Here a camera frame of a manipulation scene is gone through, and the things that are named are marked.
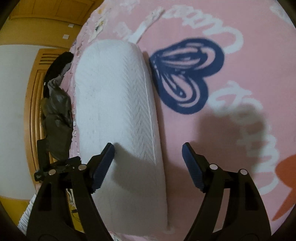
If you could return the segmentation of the white zip hoodie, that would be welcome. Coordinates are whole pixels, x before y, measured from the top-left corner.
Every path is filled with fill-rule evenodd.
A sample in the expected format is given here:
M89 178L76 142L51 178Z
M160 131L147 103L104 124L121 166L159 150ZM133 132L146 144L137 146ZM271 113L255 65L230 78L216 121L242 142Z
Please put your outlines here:
M114 160L94 203L108 230L148 236L167 227L165 172L152 81L136 44L100 40L74 75L79 153L87 162L108 143Z

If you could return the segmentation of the wooden wardrobe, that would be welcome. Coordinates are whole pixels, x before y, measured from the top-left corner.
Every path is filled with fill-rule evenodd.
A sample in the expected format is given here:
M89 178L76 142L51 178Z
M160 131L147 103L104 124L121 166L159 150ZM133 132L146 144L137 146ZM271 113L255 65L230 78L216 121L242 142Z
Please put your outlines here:
M1 22L1 45L70 49L83 24L103 1L1 1L13 9Z

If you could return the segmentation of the dark olive jacket pile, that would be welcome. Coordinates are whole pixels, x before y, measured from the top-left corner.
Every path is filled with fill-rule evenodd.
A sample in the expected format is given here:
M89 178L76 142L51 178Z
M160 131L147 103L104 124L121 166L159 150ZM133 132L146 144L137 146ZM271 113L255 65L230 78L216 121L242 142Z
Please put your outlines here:
M58 161L69 158L72 143L73 116L70 96L60 87L41 101L48 150Z

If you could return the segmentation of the pink patterned bed blanket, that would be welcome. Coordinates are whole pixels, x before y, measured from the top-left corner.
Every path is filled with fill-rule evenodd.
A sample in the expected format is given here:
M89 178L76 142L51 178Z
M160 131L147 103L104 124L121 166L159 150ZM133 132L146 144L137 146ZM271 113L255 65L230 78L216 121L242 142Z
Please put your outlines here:
M121 40L141 50L152 81L168 224L148 236L109 230L114 240L183 240L204 194L182 157L189 143L210 163L245 169L271 233L295 206L295 26L278 1L104 1L71 47L73 155L79 155L75 80L84 50Z

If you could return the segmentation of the wooden headboard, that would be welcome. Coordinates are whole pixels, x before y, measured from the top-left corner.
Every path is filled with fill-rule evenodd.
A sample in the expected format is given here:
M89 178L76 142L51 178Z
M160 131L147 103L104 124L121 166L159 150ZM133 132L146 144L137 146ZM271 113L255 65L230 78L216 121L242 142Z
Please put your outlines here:
M23 112L24 141L30 178L34 185L36 185L34 173L39 169L37 140L45 137L40 108L40 102L43 98L44 77L53 61L63 52L65 52L65 49L40 49L32 66L27 85Z

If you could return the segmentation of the black garment on headboard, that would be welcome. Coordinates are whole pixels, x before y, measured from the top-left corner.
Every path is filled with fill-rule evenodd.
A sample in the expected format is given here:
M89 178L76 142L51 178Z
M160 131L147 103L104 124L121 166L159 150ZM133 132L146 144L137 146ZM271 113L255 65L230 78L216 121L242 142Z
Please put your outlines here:
M74 55L64 52L51 64L44 78L43 97L51 102L61 102L66 93L60 88L66 72L71 68Z

